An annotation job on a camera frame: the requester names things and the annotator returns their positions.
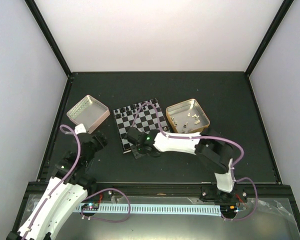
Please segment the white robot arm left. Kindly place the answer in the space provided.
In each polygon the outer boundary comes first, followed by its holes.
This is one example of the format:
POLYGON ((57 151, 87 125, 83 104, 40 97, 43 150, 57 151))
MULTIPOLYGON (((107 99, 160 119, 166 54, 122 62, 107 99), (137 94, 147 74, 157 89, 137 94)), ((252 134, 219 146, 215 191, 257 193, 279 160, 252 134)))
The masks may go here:
POLYGON ((108 144, 105 135, 96 131, 82 133, 80 153, 67 151, 55 165, 46 190, 31 215, 8 240, 54 240, 76 207, 93 199, 98 192, 97 181, 87 174, 95 153, 108 144))

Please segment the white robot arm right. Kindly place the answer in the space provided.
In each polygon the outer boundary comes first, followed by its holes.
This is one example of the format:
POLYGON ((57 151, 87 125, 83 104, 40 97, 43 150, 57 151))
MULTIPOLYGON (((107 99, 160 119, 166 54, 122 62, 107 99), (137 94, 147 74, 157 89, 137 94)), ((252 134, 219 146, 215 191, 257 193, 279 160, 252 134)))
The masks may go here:
POLYGON ((178 152, 196 156, 214 173, 218 198, 228 202, 236 195, 232 172, 234 149, 223 138, 210 136, 208 132, 161 133, 154 129, 146 133, 131 127, 124 134, 124 139, 142 155, 158 157, 164 152, 178 152))

